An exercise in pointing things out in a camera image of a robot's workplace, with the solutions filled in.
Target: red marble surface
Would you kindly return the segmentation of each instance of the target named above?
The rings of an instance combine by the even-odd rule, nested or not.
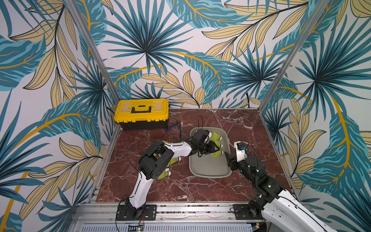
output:
[[[267,132],[257,110],[199,110],[170,109],[169,126],[179,120],[182,124],[182,137],[186,139],[192,128],[197,127],[197,118],[202,116],[204,126],[224,129],[230,143],[246,141],[254,144],[256,153],[266,164],[269,175],[289,189],[282,167],[274,152]],[[120,131],[113,154],[109,161],[97,201],[120,201],[123,195],[129,196],[138,178],[138,172],[127,159],[128,146],[137,139],[163,139],[179,142],[179,131],[174,128],[165,134],[165,129]],[[138,167],[138,158],[153,141],[140,140],[128,152],[130,162]],[[230,144],[232,155],[236,155]],[[170,167],[171,176],[156,180],[148,193],[148,202],[165,201],[248,201],[256,193],[250,183],[238,171],[222,179],[207,179],[194,176],[188,167],[188,158]]]

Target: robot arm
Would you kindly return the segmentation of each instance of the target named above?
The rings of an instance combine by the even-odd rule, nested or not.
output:
[[[125,202],[133,218],[137,219],[142,215],[153,181],[163,173],[172,158],[191,156],[197,152],[210,154],[219,150],[214,142],[209,141],[210,137],[209,131],[200,129],[194,136],[180,143],[156,141],[140,156],[138,180],[133,193]]]
[[[257,156],[246,155],[246,143],[235,142],[237,158],[226,154],[231,170],[239,169],[258,193],[249,210],[260,210],[266,220],[285,232],[336,232],[300,204],[276,179],[267,175]]]

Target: blue pliers handle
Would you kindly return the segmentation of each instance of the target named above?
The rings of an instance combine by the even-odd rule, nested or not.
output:
[[[182,136],[182,129],[180,127],[180,121],[177,121],[176,123],[174,123],[173,125],[171,125],[165,132],[165,134],[167,134],[171,129],[173,129],[176,125],[178,125],[178,129],[179,129],[179,138]]]

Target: toolbox handle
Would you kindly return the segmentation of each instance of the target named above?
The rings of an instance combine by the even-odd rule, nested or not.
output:
[[[131,108],[131,113],[132,114],[134,114],[134,113],[150,113],[151,109],[152,109],[152,106],[149,106],[147,111],[135,111],[135,107],[132,107]]]

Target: wall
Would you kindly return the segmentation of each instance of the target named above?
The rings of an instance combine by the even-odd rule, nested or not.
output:
[[[230,108],[247,93],[259,106],[317,0],[102,2],[98,50],[122,99]]]
[[[63,1],[0,8],[0,231],[65,231],[107,156],[113,102]]]
[[[371,231],[371,2],[330,1],[263,111],[300,196],[338,231]]]

